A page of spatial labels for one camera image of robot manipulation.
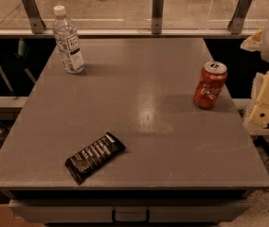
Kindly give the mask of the black snack bar wrapper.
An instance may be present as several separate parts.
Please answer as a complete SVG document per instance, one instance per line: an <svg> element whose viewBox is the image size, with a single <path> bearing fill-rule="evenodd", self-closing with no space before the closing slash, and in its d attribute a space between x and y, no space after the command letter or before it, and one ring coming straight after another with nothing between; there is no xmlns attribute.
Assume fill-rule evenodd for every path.
<svg viewBox="0 0 269 227"><path fill-rule="evenodd" d="M112 161L126 147L110 132L65 161L65 166L78 185Z"/></svg>

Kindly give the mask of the grey metal rail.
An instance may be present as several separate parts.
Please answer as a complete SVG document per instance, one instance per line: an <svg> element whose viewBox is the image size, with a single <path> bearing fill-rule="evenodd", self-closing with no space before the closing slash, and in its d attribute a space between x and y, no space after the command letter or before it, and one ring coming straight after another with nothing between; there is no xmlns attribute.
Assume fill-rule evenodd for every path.
<svg viewBox="0 0 269 227"><path fill-rule="evenodd" d="M232 34L227 28L220 29L163 29L160 34L153 34L150 29L79 29L81 38L246 38L256 29L244 29L240 34ZM52 29L34 33L30 29L0 28L0 38L51 38Z"/></svg>

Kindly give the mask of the metal bracket post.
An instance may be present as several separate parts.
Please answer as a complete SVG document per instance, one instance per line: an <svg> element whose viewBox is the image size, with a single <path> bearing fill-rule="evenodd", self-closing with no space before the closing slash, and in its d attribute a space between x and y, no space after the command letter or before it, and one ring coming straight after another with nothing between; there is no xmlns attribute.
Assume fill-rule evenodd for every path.
<svg viewBox="0 0 269 227"><path fill-rule="evenodd" d="M152 0L152 34L160 34L163 24L164 0Z"/></svg>
<svg viewBox="0 0 269 227"><path fill-rule="evenodd" d="M34 34L42 34L45 30L45 23L41 18L35 0L21 0L25 8L31 31Z"/></svg>
<svg viewBox="0 0 269 227"><path fill-rule="evenodd" d="M246 15L253 0L239 0L232 16L231 21L228 24L228 30L231 34L241 34Z"/></svg>

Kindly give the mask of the left metal bracket post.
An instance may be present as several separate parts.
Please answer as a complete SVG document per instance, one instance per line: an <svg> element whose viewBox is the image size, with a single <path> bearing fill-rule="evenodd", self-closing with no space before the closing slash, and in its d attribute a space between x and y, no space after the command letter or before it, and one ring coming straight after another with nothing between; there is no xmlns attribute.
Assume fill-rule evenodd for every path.
<svg viewBox="0 0 269 227"><path fill-rule="evenodd" d="M25 8L31 31L34 34L42 34L45 30L45 23L41 18L35 0L21 0Z"/></svg>

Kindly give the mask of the cardboard box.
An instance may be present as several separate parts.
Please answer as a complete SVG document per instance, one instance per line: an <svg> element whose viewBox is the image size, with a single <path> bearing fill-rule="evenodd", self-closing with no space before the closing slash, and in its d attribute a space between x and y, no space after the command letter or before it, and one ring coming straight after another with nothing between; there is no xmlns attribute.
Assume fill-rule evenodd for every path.
<svg viewBox="0 0 269 227"><path fill-rule="evenodd" d="M9 198L0 192L0 227L44 227L41 223L29 223L9 208Z"/></svg>

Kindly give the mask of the clear plastic water bottle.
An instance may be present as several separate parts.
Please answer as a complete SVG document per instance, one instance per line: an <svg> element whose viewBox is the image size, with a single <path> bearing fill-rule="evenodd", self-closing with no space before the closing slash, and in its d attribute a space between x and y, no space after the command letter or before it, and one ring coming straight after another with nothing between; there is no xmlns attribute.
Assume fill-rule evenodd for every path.
<svg viewBox="0 0 269 227"><path fill-rule="evenodd" d="M67 73L78 74L84 70L80 39L74 23L67 17L64 6L56 6L53 35Z"/></svg>

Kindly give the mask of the red coke can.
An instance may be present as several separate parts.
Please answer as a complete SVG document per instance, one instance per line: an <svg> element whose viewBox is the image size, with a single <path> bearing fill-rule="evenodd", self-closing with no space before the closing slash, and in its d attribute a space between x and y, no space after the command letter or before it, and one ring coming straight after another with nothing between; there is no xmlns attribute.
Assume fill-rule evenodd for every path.
<svg viewBox="0 0 269 227"><path fill-rule="evenodd" d="M227 79L227 67L218 61L208 61L201 69L193 101L199 108L208 110L216 101Z"/></svg>

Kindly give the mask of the right metal bracket post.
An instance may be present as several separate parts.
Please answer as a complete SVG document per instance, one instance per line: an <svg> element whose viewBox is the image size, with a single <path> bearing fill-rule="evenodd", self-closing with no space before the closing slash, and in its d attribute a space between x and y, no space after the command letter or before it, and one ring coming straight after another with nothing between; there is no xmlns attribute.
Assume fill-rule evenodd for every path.
<svg viewBox="0 0 269 227"><path fill-rule="evenodd" d="M246 15L253 0L239 0L232 16L231 21L228 24L228 30L231 34L241 34Z"/></svg>

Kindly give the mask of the middle metal bracket post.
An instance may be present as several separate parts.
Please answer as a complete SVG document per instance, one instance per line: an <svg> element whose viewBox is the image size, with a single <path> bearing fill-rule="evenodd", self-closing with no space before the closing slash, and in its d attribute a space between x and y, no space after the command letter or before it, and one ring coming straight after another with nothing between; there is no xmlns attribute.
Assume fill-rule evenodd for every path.
<svg viewBox="0 0 269 227"><path fill-rule="evenodd" d="M152 0L152 34L160 34L163 24L164 0Z"/></svg>

